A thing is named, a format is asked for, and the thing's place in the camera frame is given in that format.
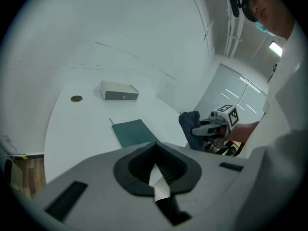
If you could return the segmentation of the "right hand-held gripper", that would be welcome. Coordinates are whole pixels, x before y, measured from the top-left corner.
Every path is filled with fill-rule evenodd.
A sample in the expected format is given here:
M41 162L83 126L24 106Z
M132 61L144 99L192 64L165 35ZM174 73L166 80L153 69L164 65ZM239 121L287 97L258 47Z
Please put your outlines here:
M208 119L201 120L200 126L191 129L191 134L205 137L206 142L223 143L238 122L236 105L226 104L211 111Z

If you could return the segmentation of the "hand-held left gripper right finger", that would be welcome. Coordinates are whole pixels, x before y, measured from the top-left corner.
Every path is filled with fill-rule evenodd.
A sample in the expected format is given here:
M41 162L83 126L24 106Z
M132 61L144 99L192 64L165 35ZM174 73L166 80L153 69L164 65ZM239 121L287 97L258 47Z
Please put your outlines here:
M246 195L239 175L247 159L155 144L155 160L169 186L157 201L166 225L158 231L233 231Z

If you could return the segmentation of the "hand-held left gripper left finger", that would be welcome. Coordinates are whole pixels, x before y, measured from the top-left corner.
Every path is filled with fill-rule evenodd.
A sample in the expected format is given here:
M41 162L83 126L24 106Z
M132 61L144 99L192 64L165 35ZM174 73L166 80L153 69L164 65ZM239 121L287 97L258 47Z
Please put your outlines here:
M116 181L116 161L140 146L131 146L83 160L50 181L34 197L32 206L49 231L167 231L173 225L157 208L152 197L137 197ZM87 185L77 203L60 222L47 207L74 181Z

